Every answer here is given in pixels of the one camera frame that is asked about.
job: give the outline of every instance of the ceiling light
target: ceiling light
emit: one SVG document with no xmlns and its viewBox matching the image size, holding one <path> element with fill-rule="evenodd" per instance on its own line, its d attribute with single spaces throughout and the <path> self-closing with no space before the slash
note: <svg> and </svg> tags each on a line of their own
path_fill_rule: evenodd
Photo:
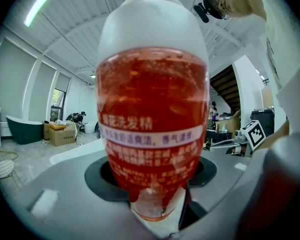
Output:
<svg viewBox="0 0 300 240">
<path fill-rule="evenodd" d="M 33 21 L 34 17 L 37 15 L 38 11 L 40 10 L 40 8 L 44 5 L 44 3 L 47 0 L 36 0 L 33 4 L 33 6 L 31 7 L 28 15 L 25 18 L 24 21 L 24 25 L 26 25 L 27 27 L 30 26 L 31 22 Z"/>
</svg>

